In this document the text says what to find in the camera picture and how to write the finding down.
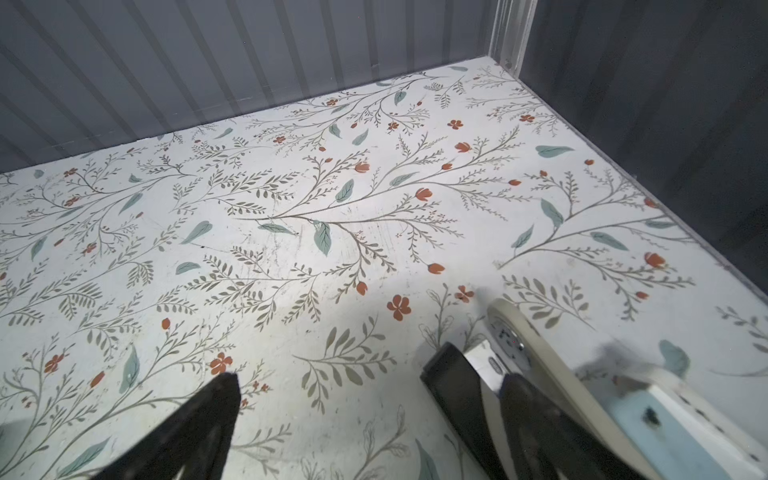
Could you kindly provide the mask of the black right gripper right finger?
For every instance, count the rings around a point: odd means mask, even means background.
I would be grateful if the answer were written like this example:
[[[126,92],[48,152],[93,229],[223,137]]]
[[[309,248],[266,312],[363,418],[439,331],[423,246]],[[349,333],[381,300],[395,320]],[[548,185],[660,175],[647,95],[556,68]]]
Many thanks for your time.
[[[501,414],[519,479],[641,479],[519,374],[504,377]]]

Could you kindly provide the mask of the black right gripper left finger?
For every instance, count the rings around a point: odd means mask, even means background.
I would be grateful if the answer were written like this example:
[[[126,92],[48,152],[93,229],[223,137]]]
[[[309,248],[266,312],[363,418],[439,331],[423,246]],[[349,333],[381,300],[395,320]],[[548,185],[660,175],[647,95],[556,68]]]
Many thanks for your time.
[[[116,461],[97,479],[220,479],[241,394],[238,376],[223,373]]]

